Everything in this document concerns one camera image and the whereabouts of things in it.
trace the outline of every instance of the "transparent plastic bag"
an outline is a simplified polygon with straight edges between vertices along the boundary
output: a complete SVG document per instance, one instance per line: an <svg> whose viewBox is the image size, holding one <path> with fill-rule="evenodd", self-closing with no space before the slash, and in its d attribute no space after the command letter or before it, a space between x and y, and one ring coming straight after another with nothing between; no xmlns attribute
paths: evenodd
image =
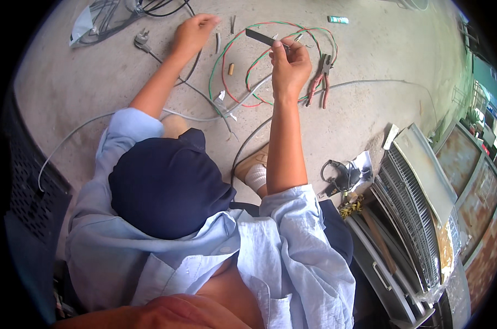
<svg viewBox="0 0 497 329"><path fill-rule="evenodd" d="M75 21L70 47L99 43L144 15L139 0L96 0Z"/></svg>

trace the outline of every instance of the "light blue shirt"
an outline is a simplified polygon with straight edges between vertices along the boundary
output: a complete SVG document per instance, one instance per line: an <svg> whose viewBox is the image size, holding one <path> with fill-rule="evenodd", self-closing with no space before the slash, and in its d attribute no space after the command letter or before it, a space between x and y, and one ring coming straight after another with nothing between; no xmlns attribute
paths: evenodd
<svg viewBox="0 0 497 329"><path fill-rule="evenodd" d="M66 241L71 280L86 309L195 294L239 251L239 273L266 328L351 328L355 280L329 246L311 185L266 196L260 217L219 212L178 240L148 236L115 213L108 175L135 143L163 133L161 122L132 108L115 113L103 133L94 178L79 193Z"/></svg>

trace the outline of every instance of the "shirt sleeve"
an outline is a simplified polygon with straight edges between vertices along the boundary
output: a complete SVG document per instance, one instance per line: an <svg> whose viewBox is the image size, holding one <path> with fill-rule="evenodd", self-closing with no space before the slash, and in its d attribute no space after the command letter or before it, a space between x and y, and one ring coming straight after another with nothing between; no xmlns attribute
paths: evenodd
<svg viewBox="0 0 497 329"><path fill-rule="evenodd" d="M353 327L355 280L325 236L311 185L266 196L260 216L276 221L281 256L305 311L308 327Z"/></svg>
<svg viewBox="0 0 497 329"><path fill-rule="evenodd" d="M95 174L79 192L70 221L70 231L84 215L113 215L108 175L121 156L135 143L164 134L163 124L138 109L129 107L117 111L104 131L95 155Z"/></svg>

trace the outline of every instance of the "red and green wire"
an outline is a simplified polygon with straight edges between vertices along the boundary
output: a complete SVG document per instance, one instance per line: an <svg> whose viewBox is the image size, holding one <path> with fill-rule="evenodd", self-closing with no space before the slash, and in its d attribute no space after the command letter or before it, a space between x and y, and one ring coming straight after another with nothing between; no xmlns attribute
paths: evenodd
<svg viewBox="0 0 497 329"><path fill-rule="evenodd" d="M248 26L247 28L250 29L252 27L256 27L256 26L259 26L259 25L264 25L264 24L285 24L285 25L292 25L292 26L296 26L296 27L299 27L300 30L296 31L295 33L293 34L290 34L288 36L286 36L286 38L290 38L292 36L295 36L295 35L298 35L302 32L307 32L307 34L309 34L309 36L311 36L311 38L314 40L314 42L316 43L316 47L318 48L318 53L319 53L319 56L320 58L322 57L322 51L319 47L319 43L318 43L318 40L316 40L316 37L314 37L314 35L311 33L312 30L324 30L326 32L329 33L329 35L331 36L331 39L333 41L333 50L334 50L334 57L333 57L333 61L331 63L331 65L334 64L334 62L336 61L336 58L338 56L338 46L336 44L336 41L334 39L334 36L333 34L331 33L331 31L323 28L323 27L313 27L313 28L310 28L310 29L307 29L299 24L295 24L295 23L290 23L290 22L277 22L277 21L270 21L270 22L263 22L263 23L257 23L257 24L253 24L253 25L250 25ZM226 93L235 101L235 102L239 102L236 97L234 97L230 91L228 90L228 86L226 85L226 82L225 82L225 75L224 75L224 72L225 72L225 55L226 55L226 52L228 52L228 50L230 49L230 47L232 46L232 43L234 43L234 41L236 41L242 34L244 33L244 30L242 30L241 32L239 32L236 36L234 36L234 38L226 44L225 48L223 49L223 52L221 53L221 55L218 57L218 59L216 60L216 62L214 63L214 67L212 68L212 74L210 75L210 79L208 80L208 94L210 96L210 98L212 98L212 78L214 77L214 72L216 70L216 67L218 65L218 62L219 62L219 59L222 59L222 66L221 66L221 79L223 81L223 85L225 86L225 91ZM249 76L250 76L250 73L252 71L252 69L254 67L256 67L256 65L258 64L258 62L266 55L269 53L271 49L268 49L267 51L265 51L263 54L261 54L261 56L259 56L253 63L252 65L248 68L247 70L247 74L245 76L245 85L246 85L246 88L248 91L250 91L250 85L249 85ZM254 104L254 105L245 105L245 104L242 104L244 107L256 107L256 106L260 106L261 103L266 103L266 104L270 104L270 105L274 105L272 102L269 102L269 101L265 101L264 99L262 99L261 97L255 95L255 94L252 94L256 99L258 99L260 102L258 104ZM307 96L303 96L301 97L300 99L298 99L298 102L306 99Z"/></svg>

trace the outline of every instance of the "pliers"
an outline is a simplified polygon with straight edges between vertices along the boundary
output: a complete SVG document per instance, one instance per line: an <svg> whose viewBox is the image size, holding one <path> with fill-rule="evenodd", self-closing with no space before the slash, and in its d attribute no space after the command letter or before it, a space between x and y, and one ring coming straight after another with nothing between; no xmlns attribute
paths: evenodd
<svg viewBox="0 0 497 329"><path fill-rule="evenodd" d="M305 106L311 105L312 98L314 96L314 92L316 91L316 87L322 81L325 84L325 93L323 94L323 102L322 108L325 109L327 107L327 97L329 96L329 70L331 69L331 55L323 54L322 56L322 68L319 73L311 82L311 87L309 88L309 96L307 98L307 104Z"/></svg>

